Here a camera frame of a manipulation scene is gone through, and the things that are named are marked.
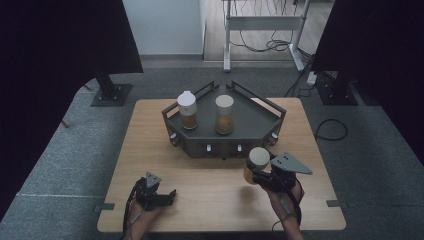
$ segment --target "held jar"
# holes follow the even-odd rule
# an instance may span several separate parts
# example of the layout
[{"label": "held jar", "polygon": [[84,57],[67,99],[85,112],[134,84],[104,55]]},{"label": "held jar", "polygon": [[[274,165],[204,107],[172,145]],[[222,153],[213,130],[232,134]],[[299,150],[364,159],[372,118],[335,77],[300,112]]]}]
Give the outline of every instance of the held jar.
[{"label": "held jar", "polygon": [[232,115],[234,99],[228,95],[216,98],[215,130],[220,134],[228,134],[233,131],[234,119]]},{"label": "held jar", "polygon": [[193,129],[197,127],[196,97],[190,91],[184,91],[180,96],[178,96],[177,102],[183,127],[186,129]]},{"label": "held jar", "polygon": [[264,170],[269,160],[269,152],[265,148],[256,147],[250,150],[246,159],[246,167],[243,170],[244,180],[250,184],[256,184],[253,181],[253,169]]}]

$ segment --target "monitor stand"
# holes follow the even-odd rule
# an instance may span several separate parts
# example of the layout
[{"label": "monitor stand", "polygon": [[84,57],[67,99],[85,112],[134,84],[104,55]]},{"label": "monitor stand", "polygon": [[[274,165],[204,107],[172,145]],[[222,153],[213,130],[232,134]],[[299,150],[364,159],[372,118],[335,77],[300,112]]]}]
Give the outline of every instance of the monitor stand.
[{"label": "monitor stand", "polygon": [[100,89],[91,102],[92,107],[121,107],[125,104],[132,88],[131,84],[114,84],[109,74],[105,73],[97,64],[91,65],[99,83]]},{"label": "monitor stand", "polygon": [[357,106],[355,96],[349,88],[348,78],[340,72],[334,76],[329,72],[319,72],[315,87],[324,105]]}]

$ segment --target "jar lid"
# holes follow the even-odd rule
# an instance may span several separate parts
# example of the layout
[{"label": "jar lid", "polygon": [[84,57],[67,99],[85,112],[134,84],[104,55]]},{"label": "jar lid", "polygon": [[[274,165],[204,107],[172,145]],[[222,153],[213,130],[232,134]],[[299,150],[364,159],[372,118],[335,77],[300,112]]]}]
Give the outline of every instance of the jar lid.
[{"label": "jar lid", "polygon": [[229,95],[221,95],[215,100],[216,105],[221,108],[228,108],[234,104],[234,99]]},{"label": "jar lid", "polygon": [[270,160],[269,152],[265,148],[255,147],[250,150],[247,164],[251,167],[263,170]]},{"label": "jar lid", "polygon": [[178,96],[177,102],[181,106],[190,106],[196,102],[196,97],[190,91],[184,91]]}]

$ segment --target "black panel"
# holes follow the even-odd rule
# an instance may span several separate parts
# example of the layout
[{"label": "black panel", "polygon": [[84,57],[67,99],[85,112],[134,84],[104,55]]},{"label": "black panel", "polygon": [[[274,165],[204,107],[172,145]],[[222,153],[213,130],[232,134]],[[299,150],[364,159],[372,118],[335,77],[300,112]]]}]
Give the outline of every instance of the black panel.
[{"label": "black panel", "polygon": [[358,80],[358,89],[384,108],[424,163],[420,6],[419,0],[335,1],[311,70],[339,71]]},{"label": "black panel", "polygon": [[142,67],[116,0],[1,1],[0,40],[2,217],[75,93],[94,78],[88,59],[107,74]]}]

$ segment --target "white lid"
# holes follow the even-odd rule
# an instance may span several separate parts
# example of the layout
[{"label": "white lid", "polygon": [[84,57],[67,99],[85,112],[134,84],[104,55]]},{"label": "white lid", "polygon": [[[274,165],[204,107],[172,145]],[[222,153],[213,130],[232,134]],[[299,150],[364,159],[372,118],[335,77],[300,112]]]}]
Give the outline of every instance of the white lid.
[{"label": "white lid", "polygon": [[216,98],[215,103],[218,107],[227,108],[234,104],[234,99],[228,95],[221,95]]},{"label": "white lid", "polygon": [[265,148],[255,147],[250,150],[249,160],[260,170],[264,169],[270,159],[269,153]]},{"label": "white lid", "polygon": [[220,114],[230,114],[233,109],[234,99],[228,95],[221,95],[215,99]]},{"label": "white lid", "polygon": [[177,102],[181,106],[190,106],[196,102],[196,97],[190,91],[184,91],[178,96]]}]

